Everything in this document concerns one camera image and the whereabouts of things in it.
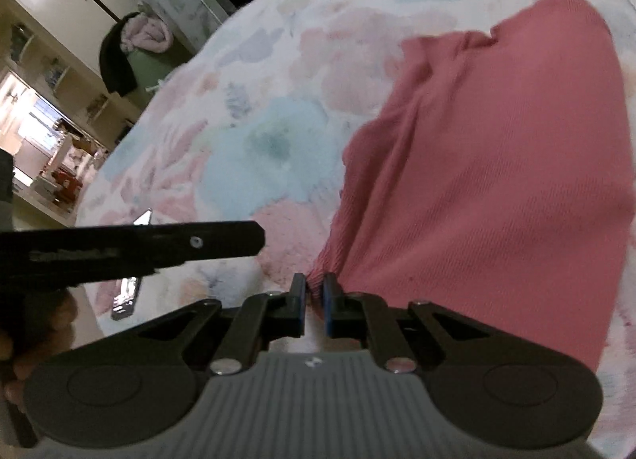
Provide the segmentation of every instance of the pink cloth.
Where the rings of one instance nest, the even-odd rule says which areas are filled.
[[[129,54],[136,48],[162,54],[173,46],[173,33],[157,17],[139,14],[128,20],[122,29],[122,52]]]
[[[428,299],[596,369],[634,215],[621,69],[584,0],[403,43],[310,274]]]

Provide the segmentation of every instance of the finger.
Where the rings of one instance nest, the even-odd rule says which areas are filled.
[[[24,382],[13,380],[4,386],[4,397],[24,412]]]
[[[0,330],[0,360],[9,360],[13,354],[14,342],[4,330]]]
[[[66,297],[51,316],[50,325],[53,330],[62,330],[70,326],[78,316],[78,305],[75,298],[67,292]]]
[[[74,338],[75,331],[72,326],[68,326],[58,332],[53,332],[43,343],[16,358],[14,371],[17,379],[26,380],[40,363],[53,355],[70,350]]]

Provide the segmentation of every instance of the screw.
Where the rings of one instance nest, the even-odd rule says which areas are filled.
[[[219,358],[210,364],[210,369],[217,375],[229,375],[238,373],[243,369],[243,364],[234,358]]]
[[[412,373],[417,369],[417,363],[412,358],[396,356],[387,360],[384,369],[395,374]]]
[[[309,360],[304,361],[304,364],[311,369],[315,369],[322,364],[322,358],[313,356]]]

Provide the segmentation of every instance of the ribbed gray surface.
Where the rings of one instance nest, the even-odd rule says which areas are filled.
[[[411,375],[378,368],[367,351],[263,353],[249,371],[209,382],[162,436],[125,449],[44,442],[28,459],[599,459],[579,440],[513,451],[458,431]]]

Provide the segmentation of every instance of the floral bedspread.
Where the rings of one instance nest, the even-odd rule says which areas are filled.
[[[285,289],[328,236],[341,153],[387,98],[403,59],[400,41],[488,31],[533,1],[255,0],[232,16],[108,159],[78,224],[129,224],[148,208],[153,224],[255,219],[268,245],[256,258],[187,263],[146,278],[135,313],[119,322],[110,318],[118,284],[89,285],[104,332],[206,296],[235,306]],[[636,0],[589,1],[612,30],[636,121]],[[598,372],[605,407],[591,438],[612,458],[636,447],[634,243]],[[287,349],[320,347],[313,326],[308,333]]]

